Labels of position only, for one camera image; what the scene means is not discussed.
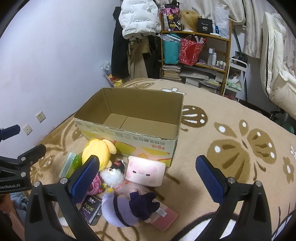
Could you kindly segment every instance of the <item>black headband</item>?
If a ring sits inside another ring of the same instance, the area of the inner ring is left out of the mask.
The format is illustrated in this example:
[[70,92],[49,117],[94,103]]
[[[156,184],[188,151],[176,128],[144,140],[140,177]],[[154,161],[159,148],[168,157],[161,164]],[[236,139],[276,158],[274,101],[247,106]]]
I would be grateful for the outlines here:
[[113,206],[114,206],[114,210],[115,210],[115,214],[118,217],[119,221],[122,222],[123,225],[127,226],[127,227],[131,227],[131,225],[128,225],[122,218],[119,209],[118,209],[118,205],[117,205],[117,197],[114,197],[113,199]]

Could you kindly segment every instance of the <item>white bottle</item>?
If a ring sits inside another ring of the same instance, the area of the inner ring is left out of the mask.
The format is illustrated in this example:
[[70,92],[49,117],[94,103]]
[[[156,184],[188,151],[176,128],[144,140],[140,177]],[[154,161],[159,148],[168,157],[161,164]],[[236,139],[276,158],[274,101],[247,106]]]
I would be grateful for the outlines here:
[[213,59],[212,59],[213,66],[216,66],[216,61],[217,61],[217,53],[213,53]]
[[212,20],[212,22],[213,22],[213,34],[215,34],[215,33],[216,33],[216,25],[215,25],[215,21]]
[[209,48],[209,57],[207,59],[207,65],[212,65],[212,60],[213,60],[213,49]]

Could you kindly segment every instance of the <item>wall socket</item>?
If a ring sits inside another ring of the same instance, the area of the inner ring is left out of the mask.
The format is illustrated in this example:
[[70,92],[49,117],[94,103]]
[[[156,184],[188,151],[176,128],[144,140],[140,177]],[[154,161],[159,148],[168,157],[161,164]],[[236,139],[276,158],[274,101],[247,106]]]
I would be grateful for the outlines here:
[[46,119],[45,115],[43,114],[43,111],[41,111],[38,115],[36,115],[36,118],[39,121],[39,123],[41,123]]
[[24,128],[23,128],[24,132],[29,135],[32,132],[32,128],[30,127],[29,124],[27,124]]

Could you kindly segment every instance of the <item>teal bag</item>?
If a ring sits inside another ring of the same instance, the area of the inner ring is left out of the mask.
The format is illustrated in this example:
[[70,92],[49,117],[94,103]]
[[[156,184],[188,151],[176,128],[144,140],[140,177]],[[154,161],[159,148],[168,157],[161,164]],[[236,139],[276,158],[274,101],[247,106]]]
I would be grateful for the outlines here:
[[[174,37],[181,38],[176,34],[171,34]],[[167,42],[163,41],[163,55],[166,64],[177,64],[179,62],[181,42]]]

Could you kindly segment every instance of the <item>white cart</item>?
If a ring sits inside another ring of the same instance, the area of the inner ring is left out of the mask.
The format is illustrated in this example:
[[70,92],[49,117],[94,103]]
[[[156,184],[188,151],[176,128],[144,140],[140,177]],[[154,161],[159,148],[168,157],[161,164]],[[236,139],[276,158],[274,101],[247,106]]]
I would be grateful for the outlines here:
[[[234,61],[242,63],[243,66],[240,66],[240,65],[235,64]],[[240,72],[240,77],[242,77],[242,75],[243,75],[243,81],[240,81],[240,83],[242,84],[242,88],[243,88],[243,86],[244,86],[244,82],[246,81],[246,73],[247,73],[247,70],[248,70],[248,64],[245,63],[245,62],[243,62],[243,61],[241,61],[241,60],[238,60],[238,59],[235,59],[235,58],[230,58],[226,80],[227,80],[228,77],[229,77],[229,70],[230,70],[230,68],[238,69],[238,70],[241,71],[241,72]],[[239,98],[238,98],[238,100],[237,100],[237,101],[239,102],[239,100],[240,100],[240,96],[241,96],[241,94],[242,94],[242,90],[239,91],[239,90],[233,89],[233,88],[231,88],[230,86],[226,85],[226,83],[225,83],[225,88],[224,88],[223,96],[224,96],[224,94],[225,94],[225,90],[233,91],[233,92],[235,92],[236,94],[239,93]]]

